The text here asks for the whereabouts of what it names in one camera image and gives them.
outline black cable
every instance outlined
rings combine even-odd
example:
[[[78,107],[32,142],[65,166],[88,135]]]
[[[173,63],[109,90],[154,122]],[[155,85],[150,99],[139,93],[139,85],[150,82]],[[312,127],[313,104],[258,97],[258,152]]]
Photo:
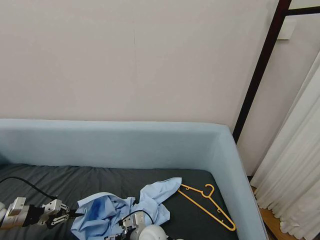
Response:
[[[150,220],[151,220],[151,223],[152,223],[152,224],[155,224],[155,222],[153,221],[152,217],[151,217],[151,216],[149,215],[149,213],[147,213],[145,210],[133,211],[133,212],[129,213],[127,216],[125,216],[123,219],[126,219],[126,218],[129,217],[130,215],[135,214],[135,213],[137,213],[137,212],[143,212],[143,213],[147,214],[148,217],[149,217]]]
[[[47,198],[50,198],[51,200],[55,200],[57,199],[56,196],[50,196],[49,194],[46,194],[44,191],[40,190],[39,188],[37,188],[35,185],[33,185],[32,183],[28,182],[27,180],[21,178],[21,177],[18,177],[18,176],[8,176],[4,179],[2,179],[0,181],[0,184],[3,183],[5,180],[8,180],[8,179],[18,179],[22,182],[24,182],[25,184],[28,184],[30,187],[32,187],[33,189],[37,190],[39,193],[41,193],[42,195],[46,196]]]

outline bed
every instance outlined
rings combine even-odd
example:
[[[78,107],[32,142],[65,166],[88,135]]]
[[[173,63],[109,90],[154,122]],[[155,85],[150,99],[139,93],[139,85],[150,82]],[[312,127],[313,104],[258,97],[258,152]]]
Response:
[[[0,164],[1,178],[24,177],[72,208],[96,192],[138,198],[144,185],[170,177],[182,177],[182,183],[202,190],[213,184],[213,199],[237,230],[228,231],[176,193],[164,202],[171,213],[163,225],[167,234],[184,240],[267,239],[235,143],[224,125],[1,119]],[[14,179],[0,185],[0,190],[5,204],[18,196],[27,197],[28,204],[46,201]],[[208,201],[197,200],[215,214]],[[11,229],[0,232],[0,238],[75,239],[71,224],[52,230],[36,225]]]

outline black metal frame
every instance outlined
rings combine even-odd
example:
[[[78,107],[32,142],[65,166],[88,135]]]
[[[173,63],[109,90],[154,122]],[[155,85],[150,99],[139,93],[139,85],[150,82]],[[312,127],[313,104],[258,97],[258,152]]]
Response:
[[[239,117],[233,130],[233,139],[238,142],[242,129],[245,125],[250,108],[258,91],[261,79],[267,68],[271,53],[275,47],[279,32],[284,23],[286,16],[319,14],[320,6],[289,9],[291,0],[279,0],[276,7],[269,31],[266,35],[258,62],[256,63],[253,76],[246,92]]]

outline hanger hook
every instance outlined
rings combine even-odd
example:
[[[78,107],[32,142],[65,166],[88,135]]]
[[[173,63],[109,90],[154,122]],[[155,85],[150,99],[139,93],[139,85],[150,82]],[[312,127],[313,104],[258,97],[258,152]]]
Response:
[[[211,198],[211,195],[212,195],[212,194],[214,193],[214,191],[215,191],[215,187],[212,186],[211,184],[206,184],[205,187],[211,187],[212,190],[211,190],[211,192],[209,193],[208,196],[205,195],[204,192],[202,191],[202,192],[201,192],[202,196],[203,196],[204,198],[207,198],[207,199],[208,199],[208,198]]]

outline white curtain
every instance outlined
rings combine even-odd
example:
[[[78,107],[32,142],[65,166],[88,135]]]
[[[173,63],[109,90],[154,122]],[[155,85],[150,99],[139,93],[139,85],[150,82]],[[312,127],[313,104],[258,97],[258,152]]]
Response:
[[[320,232],[320,54],[251,185],[260,208],[297,239]]]

